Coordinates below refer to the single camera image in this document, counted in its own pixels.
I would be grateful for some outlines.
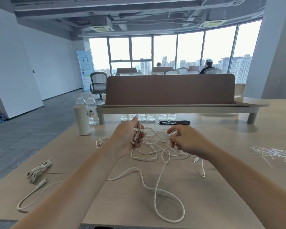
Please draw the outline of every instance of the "ceiling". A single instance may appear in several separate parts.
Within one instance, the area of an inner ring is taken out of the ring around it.
[[[266,1],[11,0],[17,17],[51,21],[79,37],[190,32],[201,30],[199,25],[209,20],[226,20],[221,26],[231,25],[260,19]],[[89,27],[103,25],[105,19],[113,32],[98,33]]]

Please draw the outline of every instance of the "plastic water bottle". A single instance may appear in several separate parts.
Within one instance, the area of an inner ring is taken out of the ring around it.
[[[137,116],[137,114],[128,114],[129,115],[129,120],[132,120],[134,117]]]
[[[159,113],[160,121],[167,121],[167,113]]]
[[[147,114],[147,121],[155,121],[155,120],[156,120],[156,114],[154,113]]]
[[[86,101],[84,100],[82,94],[78,94],[78,95],[77,95],[76,105],[79,105],[79,104],[84,104],[84,105],[86,105]]]
[[[138,114],[139,121],[146,121],[146,114]]]
[[[168,114],[168,117],[167,117],[167,120],[168,121],[175,121],[177,119],[177,114],[176,113],[169,113]]]
[[[98,125],[99,117],[96,111],[96,103],[92,97],[92,94],[88,94],[86,108],[87,108],[87,113],[88,113],[89,124]]]
[[[128,114],[120,114],[121,121],[127,121],[128,120]]]

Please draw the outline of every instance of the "glass window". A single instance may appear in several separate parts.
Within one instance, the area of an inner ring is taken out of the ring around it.
[[[110,38],[111,60],[129,60],[128,38]]]
[[[152,59],[152,37],[132,37],[132,59]]]
[[[131,67],[130,62],[112,62],[111,63],[112,75],[116,75],[117,68],[123,68],[123,67]]]
[[[239,26],[230,69],[235,75],[235,83],[246,83],[261,23],[256,21]]]
[[[95,72],[105,72],[108,76],[110,76],[107,39],[90,38],[89,41]]]
[[[222,69],[223,73],[228,72],[235,30],[236,26],[230,26],[206,31],[201,65],[212,59],[214,67]]]
[[[176,34],[154,36],[154,66],[160,62],[175,68],[176,38]]]
[[[137,71],[141,71],[142,75],[150,75],[152,62],[132,62],[132,67],[137,68]]]
[[[199,66],[202,40],[203,32],[178,35],[177,69]]]

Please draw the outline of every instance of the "person's left hand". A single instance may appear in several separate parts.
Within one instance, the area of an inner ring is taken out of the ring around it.
[[[126,121],[120,123],[115,131],[113,132],[112,136],[110,137],[110,141],[115,143],[121,149],[120,157],[126,156],[126,154],[135,148],[139,148],[143,141],[144,133],[141,132],[139,140],[136,144],[132,144],[131,141],[133,140],[137,131],[134,131],[134,128],[137,128],[138,118],[134,117],[131,121]]]

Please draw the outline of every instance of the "white thermos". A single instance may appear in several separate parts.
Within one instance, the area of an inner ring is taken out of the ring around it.
[[[74,106],[76,123],[81,136],[88,135],[90,130],[87,109],[84,104]]]

